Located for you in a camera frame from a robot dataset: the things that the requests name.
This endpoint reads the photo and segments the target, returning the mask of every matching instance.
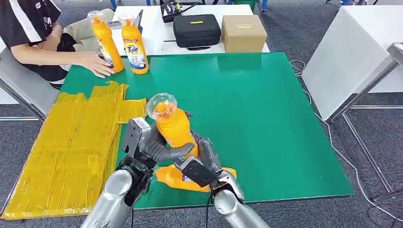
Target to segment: person's hand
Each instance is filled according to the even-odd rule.
[[[110,63],[102,60],[98,52],[76,52],[76,65],[82,66],[90,70],[94,75],[100,78],[114,74],[114,71],[109,68]]]
[[[166,140],[158,131],[155,123],[151,126],[151,133],[147,137],[147,141],[139,146],[141,152],[147,154],[156,162],[183,157],[194,148],[193,143],[187,143],[178,148],[167,148]]]

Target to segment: clear plastic cap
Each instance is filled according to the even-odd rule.
[[[87,14],[87,18],[91,20],[92,23],[101,23],[102,20],[102,12],[98,10],[91,11]]]
[[[147,103],[147,114],[154,120],[164,120],[175,113],[178,103],[171,94],[157,94]]]
[[[121,14],[119,16],[119,21],[123,26],[133,25],[134,24],[134,16],[131,14]]]

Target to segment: beige pants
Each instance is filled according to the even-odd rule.
[[[115,12],[110,9],[103,9],[101,12],[105,23],[112,21]],[[91,21],[88,18],[65,27],[63,32],[71,35],[77,42],[77,44],[73,45],[76,51],[99,51],[98,41],[94,37]]]

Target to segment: detergent bottle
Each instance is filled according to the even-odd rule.
[[[92,31],[95,38],[98,40],[99,48],[104,55],[105,61],[111,64],[110,68],[115,72],[120,72],[124,69],[122,58],[112,40],[111,29],[103,22],[101,11],[91,11],[88,13],[88,18],[91,20]]]
[[[230,172],[235,178],[237,177],[237,172],[231,168],[222,168]],[[184,189],[190,191],[202,191],[209,192],[209,186],[200,187],[198,184],[193,182],[190,178],[185,176],[175,165],[170,165],[166,167],[160,167],[154,172],[158,182],[162,182],[174,189]]]
[[[181,147],[186,143],[193,143],[194,148],[184,158],[193,155],[198,157],[197,144],[190,132],[190,123],[186,113],[177,108],[174,96],[170,94],[157,94],[147,103],[148,116],[156,121],[158,131],[167,143],[173,147]]]
[[[148,59],[141,40],[141,33],[134,25],[133,15],[122,14],[119,16],[119,21],[122,24],[122,38],[130,68],[135,74],[147,73]]]

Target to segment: bottle label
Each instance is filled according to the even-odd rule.
[[[125,39],[123,41],[125,43],[126,54],[127,58],[129,59],[130,67],[136,70],[144,69],[146,67],[145,58],[140,51],[140,47],[136,44],[138,40]]]
[[[109,68],[113,68],[114,66],[113,66],[113,62],[112,62],[112,58],[111,58],[110,54],[107,51],[105,51],[105,48],[101,44],[101,42],[98,41],[98,44],[99,44],[99,49],[101,49],[102,55],[104,56],[104,60],[111,64],[111,66],[109,66]]]
[[[182,181],[183,182],[194,182],[189,177],[185,176],[185,174],[182,174]]]

